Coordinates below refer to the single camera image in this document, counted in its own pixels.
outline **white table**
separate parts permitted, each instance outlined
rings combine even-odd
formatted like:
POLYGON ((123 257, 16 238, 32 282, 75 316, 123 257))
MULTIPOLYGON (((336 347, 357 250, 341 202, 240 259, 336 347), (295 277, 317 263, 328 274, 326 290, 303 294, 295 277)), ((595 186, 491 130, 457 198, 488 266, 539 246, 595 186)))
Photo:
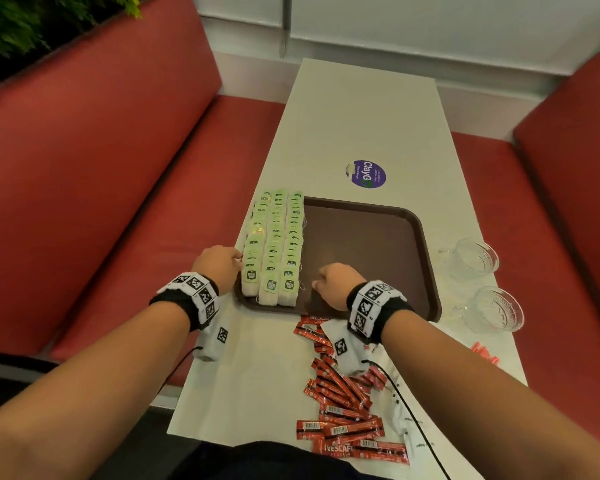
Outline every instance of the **white table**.
MULTIPOLYGON (((403 207, 422 220, 432 258, 467 236, 481 239, 475 212, 432 79, 305 59, 262 170, 256 193, 300 189, 308 196, 403 207), (355 185, 348 164, 369 160, 386 172, 375 189, 355 185)), ((243 238, 238 238, 237 246, 243 238)), ((460 285, 434 266, 443 305, 441 324, 471 345, 479 340, 501 368, 525 382, 512 335, 476 336, 450 318, 493 277, 460 285)), ((296 440, 298 419, 314 420, 318 404, 303 394, 312 376, 312 343, 293 334, 297 317, 258 314, 225 297, 232 336, 220 363, 195 360, 168 433, 225 445, 296 440)), ((389 393, 374 393, 372 412, 385 415, 389 393)), ((417 405, 412 405, 423 416, 417 405)), ((425 433, 454 480, 480 475, 432 425, 425 433)), ((387 440, 398 440, 387 428, 387 440)), ((359 471, 415 478, 412 469, 385 461, 352 460, 359 471)), ((431 459, 426 478, 443 478, 431 459)))

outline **clear glass mug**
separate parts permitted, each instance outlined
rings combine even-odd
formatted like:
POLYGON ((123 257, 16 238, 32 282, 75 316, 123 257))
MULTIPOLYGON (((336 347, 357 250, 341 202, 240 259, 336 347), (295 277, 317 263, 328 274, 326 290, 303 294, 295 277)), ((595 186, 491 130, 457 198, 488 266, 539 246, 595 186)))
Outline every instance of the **clear glass mug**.
POLYGON ((457 242, 453 250, 440 250, 449 275, 458 282, 478 279, 496 272, 500 259, 496 251, 485 242, 467 237, 457 242))
POLYGON ((514 332, 525 324, 525 315, 517 300, 495 286, 480 288, 466 304, 456 306, 456 313, 476 333, 514 332))

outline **leaves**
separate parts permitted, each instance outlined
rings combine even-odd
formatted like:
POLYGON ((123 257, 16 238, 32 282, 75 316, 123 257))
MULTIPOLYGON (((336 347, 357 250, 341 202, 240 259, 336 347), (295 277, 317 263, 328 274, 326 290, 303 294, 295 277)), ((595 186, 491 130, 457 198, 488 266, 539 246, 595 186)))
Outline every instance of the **leaves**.
POLYGON ((81 29, 95 25, 94 6, 113 2, 123 6, 131 16, 139 18, 138 0, 0 0, 0 54, 26 54, 36 47, 48 48, 42 39, 45 21, 58 16, 81 29))

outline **black cable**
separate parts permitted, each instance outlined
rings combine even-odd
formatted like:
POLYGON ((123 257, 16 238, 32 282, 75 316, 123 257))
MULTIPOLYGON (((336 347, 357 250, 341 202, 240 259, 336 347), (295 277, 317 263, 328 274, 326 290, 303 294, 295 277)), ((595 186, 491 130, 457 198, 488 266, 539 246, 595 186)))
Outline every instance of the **black cable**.
POLYGON ((393 379, 391 379, 391 376, 386 373, 386 371, 382 368, 382 366, 380 366, 380 364, 378 364, 376 362, 373 362, 372 360, 366 360, 365 359, 365 360, 362 360, 360 362, 362 362, 362 363, 369 363, 371 365, 375 365, 386 376, 386 378, 389 379, 389 382, 391 382, 391 385, 393 386, 393 388, 395 389, 395 391, 398 393, 398 395, 400 396, 400 399, 402 400, 402 403, 405 405, 405 407, 407 408, 407 411, 409 412, 409 414, 413 418, 413 422, 416 423, 416 426, 418 427, 418 430, 420 430, 420 434, 422 435, 422 437, 424 438, 425 443, 429 447, 429 450, 431 451, 431 454, 433 455, 433 458, 435 458, 436 461, 438 462, 438 466, 442 470, 442 473, 444 473, 444 475, 446 476, 447 480, 451 480, 451 477, 449 477, 449 474, 447 473, 447 471, 445 470, 445 468, 442 466, 442 462, 440 462, 440 459, 438 458, 438 455, 436 455, 436 452, 433 451, 433 447, 431 446, 431 443, 429 443, 429 439, 427 438, 427 436, 424 434, 424 431, 420 427, 420 423, 418 423, 418 420, 416 419, 416 416, 413 414, 413 411, 411 411, 411 408, 407 404, 407 401, 405 401, 404 398, 402 397, 402 395, 400 394, 400 390, 398 389, 398 386, 395 385, 395 382, 393 382, 393 379))
POLYGON ((160 389, 158 390, 158 394, 160 394, 160 391, 162 390, 162 388, 167 385, 168 380, 171 379, 171 377, 176 373, 176 371, 178 370, 178 367, 182 365, 182 363, 184 362, 184 359, 186 359, 190 354, 193 354, 194 350, 202 350, 202 347, 193 347, 189 352, 184 354, 184 357, 182 358, 182 360, 178 362, 178 364, 173 368, 171 373, 167 376, 167 379, 165 379, 164 382, 162 383, 162 385, 160 386, 160 389))

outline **row of tea bags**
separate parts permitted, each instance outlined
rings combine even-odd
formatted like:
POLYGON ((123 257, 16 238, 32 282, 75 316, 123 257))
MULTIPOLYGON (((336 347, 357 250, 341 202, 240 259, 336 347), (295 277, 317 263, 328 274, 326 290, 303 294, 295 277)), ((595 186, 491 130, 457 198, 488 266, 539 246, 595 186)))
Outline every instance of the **row of tea bags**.
POLYGON ((304 194, 285 189, 257 197, 242 261, 242 293, 266 306, 296 306, 303 246, 304 194))

